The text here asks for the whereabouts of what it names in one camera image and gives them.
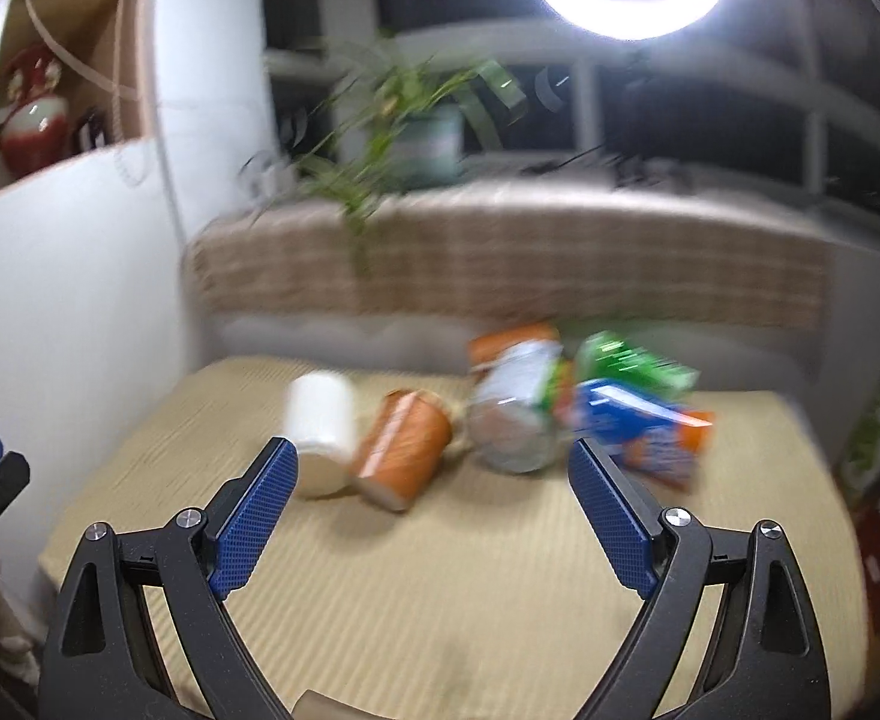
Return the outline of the potted spider plant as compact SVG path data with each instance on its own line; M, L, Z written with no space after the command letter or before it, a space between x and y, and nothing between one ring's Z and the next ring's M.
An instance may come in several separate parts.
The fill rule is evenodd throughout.
M466 130L485 151L502 149L487 99L508 122L529 107L521 83L498 60L409 59L391 34L366 44L308 37L292 50L264 50L262 65L268 75L329 89L313 107L331 116L329 132L290 156L290 185L271 202L334 203L358 277L370 273L368 228L388 197L458 182Z

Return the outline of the clear cup with colourful label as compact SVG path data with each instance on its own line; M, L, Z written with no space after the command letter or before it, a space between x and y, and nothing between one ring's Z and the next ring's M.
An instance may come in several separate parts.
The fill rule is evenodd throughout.
M477 383L465 427L485 465L527 475L554 461L557 427L549 388L560 361L558 341L522 341L505 349Z

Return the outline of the wooden wall shelf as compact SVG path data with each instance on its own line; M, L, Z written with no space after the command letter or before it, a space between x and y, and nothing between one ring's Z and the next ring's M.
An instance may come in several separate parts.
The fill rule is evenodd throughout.
M10 60L42 43L62 64L58 91L69 101L61 161L149 137L145 21L145 0L10 0L1 18L0 125ZM0 188L23 179L7 174L0 153Z

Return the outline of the orange cup at back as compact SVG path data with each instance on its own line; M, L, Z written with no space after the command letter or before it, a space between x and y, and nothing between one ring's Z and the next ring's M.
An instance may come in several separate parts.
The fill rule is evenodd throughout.
M482 377L494 366L504 351L525 341L558 341L560 333L550 323L528 323L474 338L467 345L467 360L472 376Z

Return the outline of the red white ceramic vase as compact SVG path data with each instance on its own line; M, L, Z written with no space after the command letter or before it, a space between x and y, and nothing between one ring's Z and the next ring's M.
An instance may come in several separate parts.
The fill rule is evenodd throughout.
M20 50L7 66L0 153L12 179L43 171L65 156L69 101L58 91L61 80L61 62L42 43Z

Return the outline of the brown plaid blanket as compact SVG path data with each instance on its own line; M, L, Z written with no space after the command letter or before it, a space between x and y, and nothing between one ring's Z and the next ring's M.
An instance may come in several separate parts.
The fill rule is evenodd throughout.
M362 234L295 203L211 224L186 268L217 314L615 319L814 330L830 245L750 195L480 181L389 197Z

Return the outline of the white plastic cup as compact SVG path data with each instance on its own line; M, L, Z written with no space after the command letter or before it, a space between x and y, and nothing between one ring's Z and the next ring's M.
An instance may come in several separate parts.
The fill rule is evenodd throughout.
M352 382L332 371L295 379L287 397L284 436L298 455L298 497L321 499L346 489L357 447Z

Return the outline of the blue orange Arctic Ocean cup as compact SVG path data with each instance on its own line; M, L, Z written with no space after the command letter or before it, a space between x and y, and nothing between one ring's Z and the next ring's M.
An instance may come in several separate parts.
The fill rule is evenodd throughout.
M578 437L594 439L620 468L689 489L713 433L713 415L627 383L593 379L575 388L573 427Z

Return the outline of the green patterned cup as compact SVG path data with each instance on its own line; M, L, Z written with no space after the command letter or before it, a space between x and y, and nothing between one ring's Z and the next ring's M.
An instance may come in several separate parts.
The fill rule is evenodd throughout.
M643 392L675 400L695 388L700 372L602 330L579 345L573 359L578 382L611 379Z

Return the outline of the orange paper cup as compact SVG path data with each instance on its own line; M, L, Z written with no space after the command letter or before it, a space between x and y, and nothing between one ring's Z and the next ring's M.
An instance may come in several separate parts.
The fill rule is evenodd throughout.
M350 481L381 509L408 511L437 474L453 437L453 418L437 395L394 390L353 454Z

